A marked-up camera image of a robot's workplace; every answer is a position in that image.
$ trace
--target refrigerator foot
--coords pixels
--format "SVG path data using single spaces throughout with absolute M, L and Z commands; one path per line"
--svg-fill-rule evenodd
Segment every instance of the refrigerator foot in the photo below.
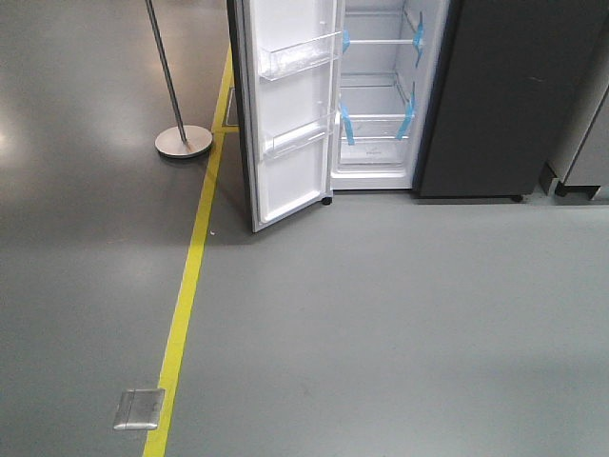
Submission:
M 556 189 L 554 190 L 554 193 L 556 193 L 558 197 L 566 197 L 567 193 L 569 193 L 569 190 L 563 183 L 558 183 Z

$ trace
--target sign stand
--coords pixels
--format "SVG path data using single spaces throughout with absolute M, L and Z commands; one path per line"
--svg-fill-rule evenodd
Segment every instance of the sign stand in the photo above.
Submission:
M 171 73 L 169 72 L 169 64 L 167 63 L 167 58 L 165 56 L 165 48 L 163 46 L 163 40 L 161 39 L 159 25 L 156 21 L 156 14 L 154 12 L 152 0 L 146 0 L 146 6 L 148 16 L 150 17 L 150 24 L 152 25 L 152 31 L 154 32 L 156 48 L 159 51 L 161 65 L 163 65 L 163 73 L 165 74 L 165 81 L 167 82 L 167 89 L 169 90 L 169 98 L 171 99 L 171 105 L 173 106 L 173 113 L 175 114 L 175 120 L 178 124 L 178 127 L 167 129 L 157 136 L 154 146 L 157 148 L 159 153 L 165 157 L 176 159 L 187 159 L 189 157 L 194 157 L 208 151 L 211 148 L 213 137 L 211 132 L 203 127 L 184 125 L 182 115 L 180 114 L 180 107 L 178 107 L 178 99 L 173 88 L 173 81 L 171 80 Z

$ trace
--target metal floor plate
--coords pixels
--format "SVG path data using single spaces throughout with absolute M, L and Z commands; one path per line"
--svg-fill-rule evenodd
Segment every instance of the metal floor plate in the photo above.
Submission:
M 165 391 L 133 389 L 123 392 L 114 417 L 115 430 L 154 430 L 159 426 Z

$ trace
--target metal pole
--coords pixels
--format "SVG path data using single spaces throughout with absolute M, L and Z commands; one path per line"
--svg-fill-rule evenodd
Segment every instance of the metal pole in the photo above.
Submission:
M 146 0 L 146 7 L 148 10 L 148 16 L 150 17 L 150 24 L 152 25 L 152 31 L 154 32 L 154 40 L 156 41 L 156 48 L 159 50 L 159 57 L 161 57 L 161 64 L 163 65 L 163 73 L 165 74 L 165 81 L 167 82 L 167 89 L 169 90 L 169 97 L 171 98 L 171 105 L 173 106 L 173 113 L 175 114 L 175 121 L 178 124 L 178 130 L 180 131 L 180 138 L 182 143 L 187 142 L 187 134 L 184 130 L 184 122 L 182 122 L 182 115 L 180 114 L 180 107 L 178 107 L 178 98 L 175 95 L 175 89 L 173 88 L 173 81 L 171 81 L 171 73 L 169 72 L 169 65 L 167 58 L 165 57 L 165 48 L 163 47 L 163 40 L 161 39 L 161 32 L 159 31 L 159 25 L 156 22 L 156 14 L 154 13 L 154 6 L 152 0 Z

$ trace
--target refrigerator door bin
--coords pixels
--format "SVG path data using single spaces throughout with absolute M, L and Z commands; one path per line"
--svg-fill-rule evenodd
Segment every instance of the refrigerator door bin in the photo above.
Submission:
M 341 56 L 343 33 L 336 31 L 279 50 L 259 52 L 259 73 L 268 81 L 276 81 L 301 71 L 314 69 Z
M 328 114 L 286 133 L 274 137 L 268 135 L 268 139 L 265 142 L 265 158 L 276 159 L 294 150 L 328 138 L 334 127 L 332 124 L 334 116 L 334 113 Z

